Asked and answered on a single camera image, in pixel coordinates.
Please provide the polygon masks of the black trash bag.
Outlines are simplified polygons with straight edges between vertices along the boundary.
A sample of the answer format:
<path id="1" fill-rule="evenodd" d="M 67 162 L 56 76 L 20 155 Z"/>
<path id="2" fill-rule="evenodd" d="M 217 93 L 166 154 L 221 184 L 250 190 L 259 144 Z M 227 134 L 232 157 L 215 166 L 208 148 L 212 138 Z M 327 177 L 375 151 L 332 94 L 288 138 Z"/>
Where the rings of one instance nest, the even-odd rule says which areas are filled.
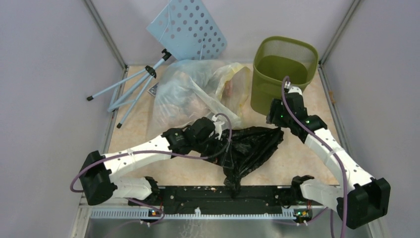
<path id="1" fill-rule="evenodd" d="M 231 198 L 241 191 L 241 179 L 262 166 L 283 141 L 280 128 L 252 126 L 232 131 L 231 145 L 227 152 L 210 161 L 223 167 L 224 185 Z"/>

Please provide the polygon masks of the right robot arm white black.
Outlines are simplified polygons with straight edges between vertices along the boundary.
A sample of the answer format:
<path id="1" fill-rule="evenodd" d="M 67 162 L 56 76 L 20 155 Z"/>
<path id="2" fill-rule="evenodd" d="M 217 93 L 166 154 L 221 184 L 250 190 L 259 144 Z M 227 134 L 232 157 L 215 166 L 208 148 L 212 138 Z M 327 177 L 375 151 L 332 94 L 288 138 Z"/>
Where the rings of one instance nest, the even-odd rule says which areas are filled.
<path id="1" fill-rule="evenodd" d="M 303 96 L 287 93 L 273 99 L 266 117 L 268 124 L 290 129 L 337 179 L 327 185 L 313 176 L 295 176 L 290 197 L 296 204 L 312 200 L 336 212 L 348 228 L 356 229 L 388 213 L 390 183 L 366 172 L 333 137 L 317 115 L 308 115 Z"/>

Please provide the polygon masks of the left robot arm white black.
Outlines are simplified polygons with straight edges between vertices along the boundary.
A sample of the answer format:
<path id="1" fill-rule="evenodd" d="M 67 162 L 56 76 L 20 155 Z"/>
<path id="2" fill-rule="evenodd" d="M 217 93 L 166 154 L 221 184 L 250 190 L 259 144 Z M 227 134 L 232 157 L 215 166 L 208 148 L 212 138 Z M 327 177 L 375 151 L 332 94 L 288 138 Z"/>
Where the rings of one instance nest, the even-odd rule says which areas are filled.
<path id="1" fill-rule="evenodd" d="M 196 120 L 191 125 L 170 128 L 155 138 L 116 153 L 87 155 L 78 175 L 70 185 L 80 181 L 87 204 L 95 206 L 113 198 L 130 198 L 153 205 L 158 201 L 159 188 L 151 177 L 127 178 L 126 174 L 151 163 L 174 157 L 193 160 L 220 158 L 231 145 L 232 123 L 219 113 L 211 119 Z"/>

